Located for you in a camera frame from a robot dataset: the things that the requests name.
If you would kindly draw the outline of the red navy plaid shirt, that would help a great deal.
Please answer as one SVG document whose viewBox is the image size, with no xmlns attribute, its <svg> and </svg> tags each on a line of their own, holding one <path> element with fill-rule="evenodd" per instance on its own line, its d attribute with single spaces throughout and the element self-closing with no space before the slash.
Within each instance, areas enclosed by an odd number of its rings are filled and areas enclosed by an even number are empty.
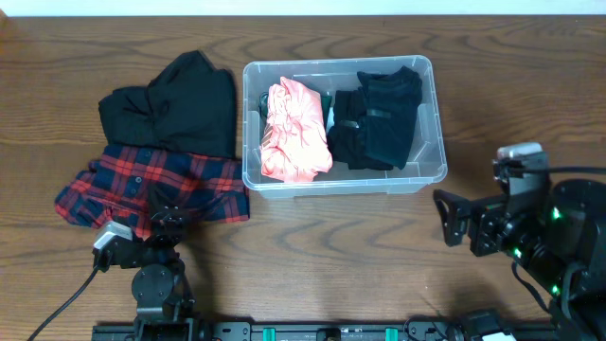
<svg viewBox="0 0 606 341">
<path fill-rule="evenodd" d="M 241 161 L 195 153 L 108 145 L 56 197 L 55 210 L 70 224 L 94 229 L 115 221 L 143 239 L 152 233 L 151 192 L 193 221 L 250 219 Z"/>
</svg>

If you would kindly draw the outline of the black shirt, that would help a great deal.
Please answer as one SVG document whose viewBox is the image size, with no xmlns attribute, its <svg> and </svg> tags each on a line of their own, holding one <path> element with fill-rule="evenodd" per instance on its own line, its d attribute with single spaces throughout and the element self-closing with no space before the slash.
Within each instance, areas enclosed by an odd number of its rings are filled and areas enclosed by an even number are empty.
<svg viewBox="0 0 606 341">
<path fill-rule="evenodd" d="M 110 144 L 236 156 L 236 87 L 198 50 L 181 54 L 146 86 L 114 90 L 98 103 Z"/>
</svg>

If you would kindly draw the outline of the black garment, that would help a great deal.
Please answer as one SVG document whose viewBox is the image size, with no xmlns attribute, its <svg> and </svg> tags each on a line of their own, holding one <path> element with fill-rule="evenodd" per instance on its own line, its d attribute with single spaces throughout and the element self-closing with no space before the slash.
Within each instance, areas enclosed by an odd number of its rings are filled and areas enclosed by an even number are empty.
<svg viewBox="0 0 606 341">
<path fill-rule="evenodd" d="M 393 74 L 358 74 L 365 106 L 365 155 L 403 170 L 422 102 L 422 80 L 403 66 Z"/>
</svg>

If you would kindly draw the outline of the coral pink garment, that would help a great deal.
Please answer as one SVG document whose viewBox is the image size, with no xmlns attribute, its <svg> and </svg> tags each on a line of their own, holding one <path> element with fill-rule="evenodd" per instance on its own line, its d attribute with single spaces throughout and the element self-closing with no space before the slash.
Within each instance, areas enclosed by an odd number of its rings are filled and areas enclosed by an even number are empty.
<svg viewBox="0 0 606 341">
<path fill-rule="evenodd" d="M 284 183 L 307 183 L 333 165 L 321 95 L 282 77 L 269 88 L 259 145 L 261 174 Z"/>
</svg>

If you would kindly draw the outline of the black pants with belt loops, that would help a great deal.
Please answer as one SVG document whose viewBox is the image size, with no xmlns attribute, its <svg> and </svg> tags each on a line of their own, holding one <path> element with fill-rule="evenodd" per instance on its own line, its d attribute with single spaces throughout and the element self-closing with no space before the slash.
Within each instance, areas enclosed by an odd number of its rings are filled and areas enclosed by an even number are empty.
<svg viewBox="0 0 606 341">
<path fill-rule="evenodd" d="M 365 116 L 365 98 L 361 90 L 335 93 L 334 124 L 328 131 L 332 158 L 346 163 L 350 170 L 391 171 L 392 165 L 365 154 Z"/>
</svg>

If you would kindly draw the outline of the dark green garment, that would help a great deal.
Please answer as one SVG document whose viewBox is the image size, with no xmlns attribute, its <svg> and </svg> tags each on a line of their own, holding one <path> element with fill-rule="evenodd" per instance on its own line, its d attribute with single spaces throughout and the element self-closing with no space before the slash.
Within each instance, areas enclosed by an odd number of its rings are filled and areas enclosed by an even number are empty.
<svg viewBox="0 0 606 341">
<path fill-rule="evenodd" d="M 325 130 L 327 130 L 328 122 L 329 122 L 330 106 L 332 103 L 332 96 L 322 95 L 320 97 L 320 99 L 321 99 L 321 109 L 322 109 L 324 128 L 325 128 Z"/>
</svg>

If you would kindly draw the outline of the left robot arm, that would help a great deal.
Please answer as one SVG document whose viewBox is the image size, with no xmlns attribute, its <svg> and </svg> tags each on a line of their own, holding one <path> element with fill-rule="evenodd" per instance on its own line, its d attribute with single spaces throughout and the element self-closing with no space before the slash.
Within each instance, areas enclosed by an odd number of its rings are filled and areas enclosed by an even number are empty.
<svg viewBox="0 0 606 341">
<path fill-rule="evenodd" d="M 93 244 L 94 267 L 135 268 L 132 295 L 136 318 L 131 328 L 98 327 L 94 336 L 113 340 L 193 340 L 198 333 L 185 264 L 175 246 L 183 239 L 190 214 L 177 206 L 158 186 L 148 190 L 151 235 L 138 237 L 131 227 L 106 223 Z"/>
</svg>

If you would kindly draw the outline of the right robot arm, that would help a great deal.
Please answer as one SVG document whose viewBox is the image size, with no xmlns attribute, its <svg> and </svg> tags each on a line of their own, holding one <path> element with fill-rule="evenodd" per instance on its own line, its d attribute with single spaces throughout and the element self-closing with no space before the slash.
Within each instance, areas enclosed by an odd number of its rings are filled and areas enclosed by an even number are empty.
<svg viewBox="0 0 606 341">
<path fill-rule="evenodd" d="M 437 189 L 433 199 L 449 246 L 470 239 L 476 257 L 504 253 L 551 296 L 542 309 L 559 340 L 605 337 L 605 186 L 603 168 L 494 166 L 502 194 L 469 200 Z M 553 184 L 551 174 L 570 179 Z"/>
</svg>

